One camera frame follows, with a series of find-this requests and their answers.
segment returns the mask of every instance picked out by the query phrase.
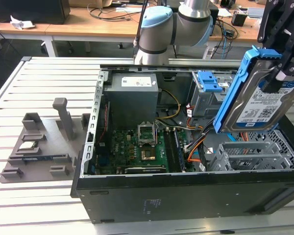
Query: floor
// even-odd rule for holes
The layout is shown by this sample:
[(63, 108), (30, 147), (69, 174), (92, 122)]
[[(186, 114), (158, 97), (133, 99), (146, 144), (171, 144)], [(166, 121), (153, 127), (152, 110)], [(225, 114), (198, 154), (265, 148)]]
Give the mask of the floor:
[[(0, 88), (5, 83), (9, 75), (19, 63), (23, 56), (47, 56), (41, 52), (41, 41), (34, 40), (1, 40), (2, 49), (0, 50)], [(132, 57), (133, 45), (124, 43), (123, 49), (118, 49), (117, 43), (91, 42), (91, 52), (85, 52), (83, 42), (72, 42), (74, 52), (69, 53), (67, 42), (57, 42), (58, 54), (61, 57)], [(246, 47), (233, 47), (226, 59), (241, 60)], [(205, 47), (180, 47), (178, 58), (200, 59), (203, 57)], [(173, 48), (169, 47), (169, 56), (174, 58)], [(215, 54), (214, 59), (221, 59), (221, 54)]]

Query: label sticker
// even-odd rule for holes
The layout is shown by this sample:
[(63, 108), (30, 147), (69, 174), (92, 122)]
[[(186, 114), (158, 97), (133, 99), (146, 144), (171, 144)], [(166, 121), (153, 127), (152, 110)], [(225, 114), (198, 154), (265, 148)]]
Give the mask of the label sticker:
[(151, 214), (152, 212), (159, 212), (161, 206), (161, 199), (146, 199), (143, 204), (143, 214)]
[(192, 110), (191, 109), (187, 110), (187, 116), (190, 117), (190, 118), (192, 117)]
[(207, 148), (207, 154), (213, 154), (214, 153), (214, 149), (212, 147)]
[(38, 161), (37, 158), (25, 158), (26, 161)]
[(254, 126), (257, 122), (268, 122), (281, 106), (281, 98), (294, 89), (293, 82), (284, 82), (277, 93), (264, 93), (259, 83), (247, 105), (237, 119), (237, 123), (246, 123), (245, 126)]
[(206, 167), (202, 163), (199, 163), (199, 169), (201, 171), (206, 171)]
[(229, 85), (226, 82), (224, 82), (224, 83), (218, 83), (218, 84), (221, 87), (229, 87)]
[(151, 87), (151, 77), (123, 77), (122, 87)]

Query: motherboard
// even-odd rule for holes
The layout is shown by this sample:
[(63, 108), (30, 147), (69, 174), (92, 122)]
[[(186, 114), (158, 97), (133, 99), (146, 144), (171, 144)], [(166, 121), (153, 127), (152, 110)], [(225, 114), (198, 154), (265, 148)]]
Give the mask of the motherboard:
[(133, 130), (114, 130), (110, 146), (99, 143), (95, 174), (140, 174), (189, 171), (182, 151), (188, 143), (184, 130), (154, 130), (138, 126)]

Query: green motherboard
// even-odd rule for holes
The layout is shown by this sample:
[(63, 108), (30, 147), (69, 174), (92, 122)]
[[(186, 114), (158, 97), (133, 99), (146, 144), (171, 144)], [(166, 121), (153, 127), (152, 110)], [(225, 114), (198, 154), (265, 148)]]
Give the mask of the green motherboard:
[[(139, 144), (138, 131), (114, 130), (109, 153), (98, 155), (96, 169), (99, 174), (124, 174), (131, 167), (161, 167), (169, 172), (168, 158), (164, 140), (166, 130), (157, 130), (156, 144)], [(183, 130), (177, 131), (179, 147), (187, 144)], [(141, 131), (140, 139), (152, 138), (152, 132)]]

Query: hard drive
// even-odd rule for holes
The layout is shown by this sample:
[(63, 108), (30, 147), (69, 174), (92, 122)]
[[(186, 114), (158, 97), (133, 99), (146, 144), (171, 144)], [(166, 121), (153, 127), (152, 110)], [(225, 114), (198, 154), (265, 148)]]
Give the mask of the hard drive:
[(269, 131), (294, 103), (294, 76), (288, 76), (277, 93), (261, 87), (280, 54), (271, 49), (246, 52), (240, 69), (214, 121), (217, 133)]

